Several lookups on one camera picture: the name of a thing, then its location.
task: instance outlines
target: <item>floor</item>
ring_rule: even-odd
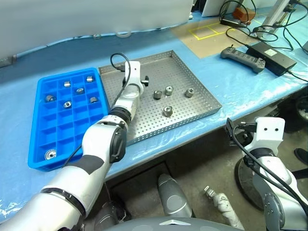
[[[307,167],[293,155],[294,148],[307,149],[307,141],[306,129],[284,134],[284,141],[279,146],[279,157],[291,171]],[[219,129],[125,176],[115,178],[107,185],[112,193],[116,193],[126,203],[133,218],[163,216],[157,178],[162,173],[168,173],[183,189],[197,218],[225,223],[222,215],[203,193],[204,187],[209,185],[216,192],[228,196],[245,230],[266,230],[262,212],[251,206],[236,186],[234,166],[241,157],[240,150],[230,147],[225,131]],[[298,180],[298,188],[308,197],[308,179]]]

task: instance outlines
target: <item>metal perforated tray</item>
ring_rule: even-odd
[[[145,88],[135,118],[129,126],[128,145],[211,115],[221,108],[221,104],[174,51],[134,61],[141,63],[141,78],[148,76],[150,84]],[[124,73],[115,70],[111,65],[100,67],[99,71],[111,105],[121,90]],[[169,85],[174,87],[174,91],[171,96],[166,96],[165,88]],[[195,91],[191,98],[184,95],[187,88],[193,88]],[[154,90],[163,92],[160,100],[153,98]],[[173,107],[173,114],[171,117],[164,117],[162,111],[168,105]]]

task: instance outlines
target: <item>plastic sheet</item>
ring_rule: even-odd
[[[305,19],[290,27],[302,44],[307,39],[303,33],[307,32],[307,25]],[[298,62],[293,68],[295,74],[308,79],[308,56],[293,44],[295,51],[285,53]],[[273,43],[286,45],[282,38]],[[249,67],[220,59],[219,54],[198,59],[167,29],[132,34],[125,39],[76,39],[25,55],[16,64],[0,69],[0,222],[12,217],[59,171],[40,172],[27,166],[37,81],[49,75],[108,65],[114,52],[136,59],[170,49],[219,100],[222,108],[214,115],[129,146],[125,157],[112,165],[108,178],[223,126],[227,117],[240,118],[306,86],[289,74],[277,77],[267,69],[255,74]]]

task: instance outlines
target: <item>black power adapter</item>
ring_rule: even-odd
[[[249,46],[246,53],[265,60],[265,67],[277,76],[283,75],[296,64],[293,59],[264,42]]]

